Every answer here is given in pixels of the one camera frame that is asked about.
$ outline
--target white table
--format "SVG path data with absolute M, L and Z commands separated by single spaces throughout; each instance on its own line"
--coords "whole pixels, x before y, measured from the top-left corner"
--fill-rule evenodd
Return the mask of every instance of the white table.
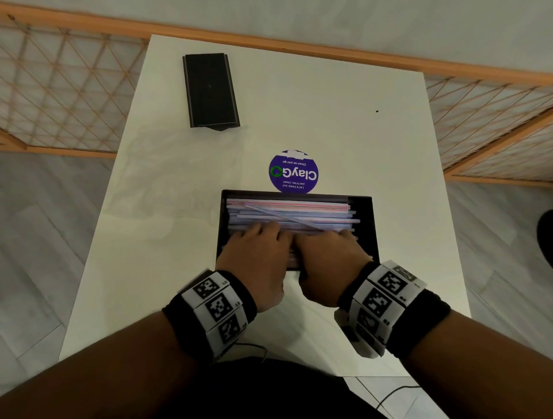
M 190 128 L 182 56 L 198 53 L 228 54 L 240 128 Z M 276 191 L 268 165 L 288 149 L 317 163 L 313 193 L 372 196 L 380 259 L 469 314 L 422 74 L 153 36 L 61 357 L 213 268 L 221 190 Z M 249 341 L 336 375 L 407 375 L 389 354 L 359 357 L 295 273 L 285 291 Z

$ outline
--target round sticker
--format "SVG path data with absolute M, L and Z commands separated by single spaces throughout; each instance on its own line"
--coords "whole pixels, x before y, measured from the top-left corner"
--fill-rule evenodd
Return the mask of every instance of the round sticker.
M 280 192 L 308 193 L 319 180 L 319 170 L 307 154 L 287 150 L 272 159 L 269 177 Z

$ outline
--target black cable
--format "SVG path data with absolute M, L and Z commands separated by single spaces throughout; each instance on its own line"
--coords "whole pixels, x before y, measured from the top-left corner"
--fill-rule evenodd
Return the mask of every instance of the black cable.
M 396 391 L 401 390 L 401 389 L 419 389 L 419 388 L 420 388 L 420 385 L 402 385 L 401 387 L 398 387 L 397 389 L 393 390 L 385 398 L 382 399 L 382 401 L 377 406 L 377 410 L 378 410 L 379 407 L 382 406 L 382 403 L 384 403 L 386 401 L 386 399 L 388 397 L 390 397 L 392 394 L 394 394 Z
M 268 350 L 265 346 L 256 345 L 255 343 L 235 343 L 235 345 L 242 345 L 242 346 L 254 346 L 259 349 L 263 349 L 265 351 L 265 355 L 263 355 L 263 359 L 261 360 L 260 364 L 263 363 L 267 359 Z

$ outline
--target black tray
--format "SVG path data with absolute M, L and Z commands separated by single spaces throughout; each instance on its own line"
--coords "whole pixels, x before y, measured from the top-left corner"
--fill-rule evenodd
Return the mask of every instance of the black tray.
M 221 192 L 221 213 L 219 216 L 219 236 L 217 238 L 217 257 L 221 254 L 223 246 L 227 244 L 228 235 L 228 211 L 227 199 L 256 199 L 256 200 L 282 200 L 282 201 L 319 201 L 347 203 L 351 210 L 357 211 L 356 218 L 361 222 L 355 224 L 354 234 L 358 237 L 357 243 L 373 260 L 380 263 L 378 256 L 377 233 L 374 226 L 373 199 L 370 196 L 346 196 L 346 195 L 321 195 L 317 193 L 281 193 L 281 192 L 259 192 L 259 191 L 235 191 L 225 189 Z

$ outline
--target black box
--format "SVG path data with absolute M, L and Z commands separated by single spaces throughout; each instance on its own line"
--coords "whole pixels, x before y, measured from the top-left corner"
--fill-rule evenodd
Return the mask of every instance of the black box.
M 190 127 L 217 131 L 240 126 L 226 54 L 182 57 Z
M 225 189 L 221 192 L 221 213 L 219 216 L 219 235 L 217 238 L 217 257 L 221 254 L 223 246 L 228 239 L 227 199 L 256 199 L 256 200 L 282 200 L 282 201 L 314 201 L 347 203 L 351 210 L 356 211 L 355 217 L 361 222 L 355 225 L 354 235 L 358 237 L 357 243 L 373 260 L 380 263 L 378 255 L 377 232 L 374 225 L 373 199 L 370 196 L 346 196 L 346 195 L 321 195 L 316 193 L 281 193 L 259 191 L 235 191 Z

